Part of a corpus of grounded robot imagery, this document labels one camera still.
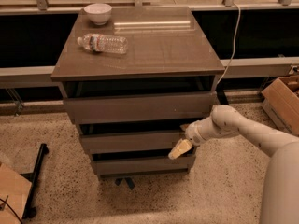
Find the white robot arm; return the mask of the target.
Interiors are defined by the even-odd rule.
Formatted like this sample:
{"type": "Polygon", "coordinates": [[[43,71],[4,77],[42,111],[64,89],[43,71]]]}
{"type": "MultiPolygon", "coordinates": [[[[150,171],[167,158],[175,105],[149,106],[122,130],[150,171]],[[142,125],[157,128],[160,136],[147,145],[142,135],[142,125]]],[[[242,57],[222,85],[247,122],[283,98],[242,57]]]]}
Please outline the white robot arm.
{"type": "Polygon", "coordinates": [[[269,156],[259,224],[299,224],[299,137],[248,119],[229,105],[215,106],[183,131],[168,154],[171,160],[210,139],[238,135],[269,156]]]}

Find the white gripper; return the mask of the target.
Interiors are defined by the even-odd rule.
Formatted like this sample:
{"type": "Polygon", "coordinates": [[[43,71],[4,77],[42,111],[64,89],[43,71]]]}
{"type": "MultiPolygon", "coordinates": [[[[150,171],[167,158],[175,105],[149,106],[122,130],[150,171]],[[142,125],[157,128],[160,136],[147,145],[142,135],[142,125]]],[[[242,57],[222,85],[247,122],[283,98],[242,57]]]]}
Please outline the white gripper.
{"type": "Polygon", "coordinates": [[[206,141],[211,139],[214,134],[214,126],[212,119],[202,119],[191,123],[186,131],[187,139],[180,139],[168,154],[170,160],[180,157],[182,154],[188,152],[192,145],[199,147],[206,141]]]}

